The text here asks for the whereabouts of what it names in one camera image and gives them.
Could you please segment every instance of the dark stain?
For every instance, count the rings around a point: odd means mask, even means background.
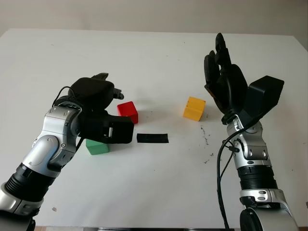
[[[205,137],[206,136],[206,134],[205,134],[205,130],[204,130],[204,128],[203,128],[203,126],[201,125],[200,126],[200,129],[202,130],[202,132],[203,132],[203,138],[205,139],[205,143],[208,145],[208,140],[207,140],[207,138]]]

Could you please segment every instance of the black strip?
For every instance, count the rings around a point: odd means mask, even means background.
[[[138,143],[169,143],[168,134],[137,134]]]

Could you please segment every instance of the cable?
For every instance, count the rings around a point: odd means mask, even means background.
[[[224,171],[226,170],[232,156],[230,156],[229,160],[228,160],[228,163],[226,164],[222,174],[220,174],[220,158],[221,158],[221,154],[222,154],[222,151],[223,149],[226,147],[226,144],[230,142],[230,140],[235,137],[236,135],[246,131],[247,129],[249,129],[251,126],[253,126],[255,123],[252,123],[250,122],[246,127],[244,127],[243,129],[241,130],[238,130],[236,131],[235,133],[233,133],[232,135],[230,135],[226,140],[223,141],[219,151],[218,151],[218,155],[217,155],[217,196],[218,196],[218,204],[219,204],[219,208],[220,208],[220,212],[221,212],[221,215],[222,215],[222,218],[223,218],[223,222],[224,222],[224,225],[225,225],[225,229],[226,231],[230,231],[230,228],[229,228],[229,225],[228,225],[228,221],[227,221],[227,216],[226,216],[226,211],[225,211],[225,207],[224,207],[224,204],[223,204],[223,200],[222,200],[222,195],[221,195],[221,185],[220,185],[220,182],[221,182],[221,177],[224,173]]]
[[[227,167],[228,167],[228,165],[229,165],[229,163],[230,163],[230,161],[231,161],[231,159],[232,159],[233,153],[234,153],[234,152],[232,151],[232,152],[231,152],[231,155],[230,155],[230,157],[229,157],[229,159],[228,159],[228,161],[227,161],[227,163],[226,163],[226,165],[225,165],[225,167],[224,167],[224,169],[223,169],[223,171],[221,172],[220,180],[221,180],[221,178],[222,178],[224,172],[226,171],[226,169],[227,169]]]
[[[69,87],[69,86],[62,87],[61,90],[59,91],[57,97],[54,99],[54,101],[53,101],[53,103],[52,103],[52,107],[54,106],[54,104],[56,103],[57,99],[59,98],[61,92],[62,92],[63,89],[65,89],[65,88],[69,88],[69,89],[72,91],[73,96],[75,97],[75,93],[74,93],[74,91],[73,91],[73,89],[72,89],[71,87]]]
[[[79,140],[79,142],[78,142],[78,144],[77,144],[77,146],[76,146],[76,152],[77,152],[78,149],[80,148],[80,146],[81,146],[83,140],[84,140],[84,138],[81,137],[80,140]]]

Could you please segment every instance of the robotic hand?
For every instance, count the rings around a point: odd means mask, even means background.
[[[218,202],[226,230],[229,230],[221,197],[220,155],[233,143],[233,158],[241,179],[240,201],[242,231],[297,231],[298,227],[278,189],[259,119],[277,105],[284,82],[265,76],[248,87],[240,68],[231,64],[221,33],[216,37],[216,54],[205,57],[205,89],[224,114],[229,137],[218,153]]]
[[[1,185],[0,230],[32,231],[49,186],[74,157],[84,139],[103,143],[130,143],[134,124],[129,117],[112,116],[105,110],[121,90],[105,81],[107,73],[81,78],[68,95],[52,104],[43,129],[16,172]]]

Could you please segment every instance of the white tabletop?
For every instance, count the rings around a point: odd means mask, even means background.
[[[7,181],[30,150],[59,89],[108,72],[108,80],[125,95],[108,112],[116,115],[116,105],[127,101],[139,112],[133,142],[111,145],[110,153],[96,156],[83,144],[50,187],[37,224],[222,228],[216,157],[227,132],[203,87],[203,60],[215,48],[215,36],[7,31],[0,38],[0,181]],[[265,75],[285,81],[278,105],[261,121],[263,138],[278,186],[298,225],[307,226],[308,53],[290,36],[224,38],[248,84]],[[182,117],[189,96],[206,100],[200,122]],[[137,133],[168,133],[169,143],[137,143]],[[228,157],[224,152],[223,165]],[[239,227],[243,207],[233,161],[222,190],[230,226]]]

